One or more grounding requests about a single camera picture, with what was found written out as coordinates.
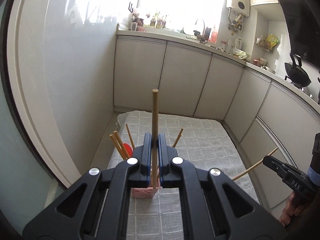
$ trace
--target black pan handle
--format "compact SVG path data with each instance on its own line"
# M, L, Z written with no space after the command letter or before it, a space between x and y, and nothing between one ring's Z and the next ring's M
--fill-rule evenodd
M290 58L292 59L292 67L295 68L297 67L297 64L296 64L296 60L295 58L298 60L298 66L301 67L302 66L302 62L301 62L301 57L296 55L296 54L293 54L293 53L289 53L290 55Z

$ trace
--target pink basket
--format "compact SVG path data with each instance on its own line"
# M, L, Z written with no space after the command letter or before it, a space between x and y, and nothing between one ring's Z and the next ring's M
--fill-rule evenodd
M161 188L162 187L160 186L160 178L159 178L156 183L156 189L153 189L151 184L147 188L135 187L131 189L131 196L134 198L153 198L153 196L156 194L158 189L161 189Z

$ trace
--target yellow snack bag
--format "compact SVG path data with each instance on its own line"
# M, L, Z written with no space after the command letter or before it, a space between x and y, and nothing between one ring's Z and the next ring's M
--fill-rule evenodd
M271 44L270 49L279 43L279 40L273 34L268 35L268 37L266 38L266 41L270 42Z

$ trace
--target wooden chopstick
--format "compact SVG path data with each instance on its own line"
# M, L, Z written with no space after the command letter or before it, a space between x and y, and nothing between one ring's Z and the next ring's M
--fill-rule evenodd
M176 145L177 145L177 143L178 143L178 141L179 141L179 139L180 139L180 137L181 137L182 131L183 131L183 128L181 128L181 130L180 130L180 132L179 132L179 134L178 134L178 136L177 136L174 144L172 145L173 148L176 147Z
M119 136L118 131L114 131L113 134L114 134L114 136L116 137L116 139L117 139L117 141L118 141L118 143L119 143L122 151L124 152L124 155L127 157L127 159L129 159L129 158L130 158L130 155L129 155L127 149L124 147L124 144L123 144L123 142L122 142L122 140L121 140L121 138L120 138L120 136Z
M133 140L132 140L132 136L131 136L131 133L130 133L130 130L129 130L129 126L127 124L125 124L125 126L126 126L127 131L128 131L128 135L129 135L129 139L130 139L130 142L131 142L132 149L134 150L135 146L134 146L134 143L133 143Z
M119 154L121 155L122 159L125 161L127 158L124 154L124 152L122 151L121 147L119 146L115 136L113 134L109 135L111 141L113 142L113 144L115 145L115 148L118 150Z
M272 152L270 152L267 156L272 155L276 150L278 149L278 147L276 147ZM245 170L244 172L240 173L239 175L235 176L232 180L236 180L241 178L243 175L247 174L249 171L252 171L255 167L257 167L258 165L260 165L262 163L263 159L258 161L255 165L252 165L250 168L248 168L247 170Z
M158 166L158 89L152 90L152 187L156 189Z

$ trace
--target checkered tablecloth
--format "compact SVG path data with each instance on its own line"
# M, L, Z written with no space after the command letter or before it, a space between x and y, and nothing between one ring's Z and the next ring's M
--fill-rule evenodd
M118 116L122 141L130 145L124 124L128 124L135 146L143 145L144 134L151 133L152 114L133 111ZM190 160L197 168L219 168L230 178L245 170L243 162L230 137L215 120L196 119L176 115L159 115L159 133L164 133L167 144L172 145L183 128L176 149L183 159ZM115 149L108 169L122 161ZM249 175L236 181L248 195L258 201ZM152 199L130 198L128 240L181 240L183 237L179 191L161 189Z

